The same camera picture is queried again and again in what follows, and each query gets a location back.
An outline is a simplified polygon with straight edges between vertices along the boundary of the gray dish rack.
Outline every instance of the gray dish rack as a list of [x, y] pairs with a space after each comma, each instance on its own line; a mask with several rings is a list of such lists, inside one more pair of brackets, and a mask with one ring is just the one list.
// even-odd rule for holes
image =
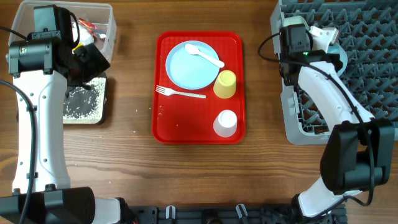
[[[340, 30], [339, 43], [348, 56], [341, 80], [376, 118], [394, 122], [398, 139], [398, 1], [279, 0], [271, 15], [272, 33], [292, 16], [302, 16], [309, 26]], [[273, 42], [279, 54], [279, 38]], [[311, 98], [282, 85], [287, 139], [292, 144], [327, 143], [330, 130]]]

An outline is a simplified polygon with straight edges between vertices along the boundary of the wood grain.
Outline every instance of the wood grain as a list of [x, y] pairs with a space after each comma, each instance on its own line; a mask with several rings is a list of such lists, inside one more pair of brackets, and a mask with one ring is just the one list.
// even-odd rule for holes
[[[0, 5], [10, 27], [18, 1]], [[118, 25], [106, 121], [65, 126], [65, 158], [73, 187], [130, 205], [235, 205], [287, 203], [319, 176], [325, 146], [294, 146], [285, 136], [278, 64], [261, 60], [258, 45], [271, 35], [277, 1], [130, 1], [110, 3]], [[231, 30], [243, 40], [247, 133], [233, 146], [166, 146], [151, 135], [157, 37], [167, 30]], [[0, 55], [9, 34], [0, 33]], [[272, 44], [265, 46], [272, 56]], [[0, 78], [11, 81], [0, 63]], [[0, 196], [11, 194], [17, 164], [17, 101], [0, 86]], [[348, 202], [350, 223], [396, 223], [398, 153], [391, 179], [373, 204]]]

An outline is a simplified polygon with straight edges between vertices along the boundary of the plastic cup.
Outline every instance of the plastic cup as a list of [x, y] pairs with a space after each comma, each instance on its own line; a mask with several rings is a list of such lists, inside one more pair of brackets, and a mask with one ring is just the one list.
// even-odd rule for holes
[[218, 74], [213, 87], [216, 96], [222, 99], [231, 98], [236, 91], [236, 75], [232, 71], [224, 70]]
[[214, 131], [221, 137], [227, 138], [236, 132], [238, 117], [231, 110], [223, 110], [214, 120]]

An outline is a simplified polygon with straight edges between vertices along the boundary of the light blue plate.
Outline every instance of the light blue plate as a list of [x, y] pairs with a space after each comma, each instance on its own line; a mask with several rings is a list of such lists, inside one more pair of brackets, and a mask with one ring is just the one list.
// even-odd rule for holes
[[217, 53], [208, 44], [189, 40], [175, 46], [166, 59], [166, 72], [171, 81], [187, 90], [198, 90], [212, 83], [220, 70], [199, 55], [191, 55], [185, 50], [185, 44], [196, 45], [199, 50], [215, 59]]

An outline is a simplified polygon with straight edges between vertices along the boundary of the black clamp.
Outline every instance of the black clamp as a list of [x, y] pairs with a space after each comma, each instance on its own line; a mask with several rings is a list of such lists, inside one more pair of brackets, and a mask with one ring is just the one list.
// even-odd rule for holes
[[175, 223], [175, 207], [173, 205], [169, 205], [166, 208], [166, 220], [168, 220], [169, 224]]
[[238, 213], [239, 217], [239, 223], [240, 224], [249, 224], [248, 220], [248, 211], [246, 210], [246, 207], [244, 204], [239, 204], [235, 207], [236, 213]]

